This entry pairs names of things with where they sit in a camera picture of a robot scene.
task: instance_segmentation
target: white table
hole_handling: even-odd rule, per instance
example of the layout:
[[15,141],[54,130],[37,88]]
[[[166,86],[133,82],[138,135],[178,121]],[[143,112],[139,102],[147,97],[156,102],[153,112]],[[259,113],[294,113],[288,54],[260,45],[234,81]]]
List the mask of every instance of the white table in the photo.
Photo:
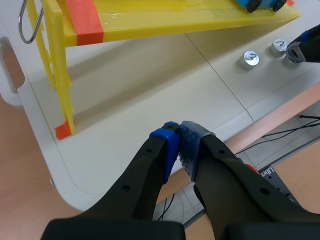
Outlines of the white table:
[[[292,40],[319,24],[317,0],[297,0],[303,17],[278,29],[254,26],[68,48],[77,133],[58,141],[55,127],[64,122],[58,93],[36,43],[20,39],[21,1],[3,2],[0,36],[9,38],[26,79],[16,94],[0,68],[1,95],[25,109],[59,194],[79,210],[104,195],[163,123],[192,120],[225,141],[319,81],[317,64],[287,70],[267,50],[274,39]],[[28,36],[27,19],[23,29]],[[261,58],[250,72],[236,63],[246,50]],[[173,172],[180,168],[177,161]]]

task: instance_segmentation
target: metal hook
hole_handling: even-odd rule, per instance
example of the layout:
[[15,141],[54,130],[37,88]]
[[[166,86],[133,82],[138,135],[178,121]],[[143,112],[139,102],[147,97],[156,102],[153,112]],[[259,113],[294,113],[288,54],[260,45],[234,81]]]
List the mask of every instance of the metal hook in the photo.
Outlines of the metal hook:
[[40,12],[39,12],[39,15],[38,15],[38,19],[36,20],[36,23],[35,23],[35,27],[34,27],[34,30],[31,34],[31,37],[29,40],[27,40],[24,36],[24,32],[22,30],[22,18],[24,16],[24,13],[25,13],[25,9],[26,9],[26,5],[27,5],[27,1],[28,0],[23,0],[22,2],[22,6],[21,6],[21,9],[20,9],[20,12],[19,12],[19,17],[18,17],[18,28],[19,28],[19,34],[20,34],[20,37],[22,39],[22,41],[26,44],[30,44],[32,43],[35,38],[36,38],[36,35],[37,35],[37,32],[39,30],[39,27],[40,27],[40,24],[41,24],[41,21],[42,21],[42,18],[44,16],[44,8],[43,6],[41,7],[40,9]]

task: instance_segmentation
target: blue toy car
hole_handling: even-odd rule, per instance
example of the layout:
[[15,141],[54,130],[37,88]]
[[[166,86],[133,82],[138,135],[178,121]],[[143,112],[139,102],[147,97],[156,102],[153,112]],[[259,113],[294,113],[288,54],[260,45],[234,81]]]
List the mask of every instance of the blue toy car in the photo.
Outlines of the blue toy car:
[[245,7],[249,13],[253,13],[259,8],[272,8],[277,12],[286,4],[287,0],[237,0],[237,2]]

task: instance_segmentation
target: black toy wheel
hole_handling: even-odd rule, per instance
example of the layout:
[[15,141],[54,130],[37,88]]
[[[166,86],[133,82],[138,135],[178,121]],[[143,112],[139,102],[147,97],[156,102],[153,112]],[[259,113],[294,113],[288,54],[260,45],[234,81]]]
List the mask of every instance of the black toy wheel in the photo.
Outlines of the black toy wheel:
[[272,7],[273,11],[278,12],[285,4],[287,0],[278,0]]
[[246,10],[249,13],[253,13],[255,10],[257,10],[260,5],[262,4],[263,0],[251,0],[248,4],[248,6],[246,7]]

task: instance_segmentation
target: gray tile floor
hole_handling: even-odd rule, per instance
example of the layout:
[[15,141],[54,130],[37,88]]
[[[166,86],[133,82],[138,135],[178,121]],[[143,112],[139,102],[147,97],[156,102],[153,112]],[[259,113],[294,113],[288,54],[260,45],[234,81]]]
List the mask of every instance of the gray tile floor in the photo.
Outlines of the gray tile floor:
[[[270,133],[276,133],[289,129],[299,128],[305,124],[314,121],[314,119],[299,118],[300,115],[320,117],[320,101],[315,103],[311,107],[307,108],[299,115],[283,123],[276,129],[272,130]],[[257,140],[250,146],[266,140],[275,139],[284,135],[285,133],[264,137]],[[240,154],[237,154],[236,156],[241,158],[245,164],[250,164],[256,167],[258,170],[260,170],[266,165],[282,157],[283,155],[289,153],[290,151],[302,146],[303,144],[317,137],[320,137],[320,125],[311,128],[299,129],[289,134],[288,136],[285,136],[275,141],[262,143]],[[194,193],[193,185],[194,183],[190,183],[188,186],[186,186],[185,188],[183,188],[175,194],[171,207],[168,209],[168,211],[165,213],[163,217],[164,221],[176,221],[184,224],[196,213],[203,209],[202,205],[200,204],[199,200],[197,199]],[[166,208],[169,205],[171,198],[172,196],[168,197]],[[164,205],[165,201],[162,201],[155,207],[153,215],[154,220],[157,220],[161,216],[164,210]]]

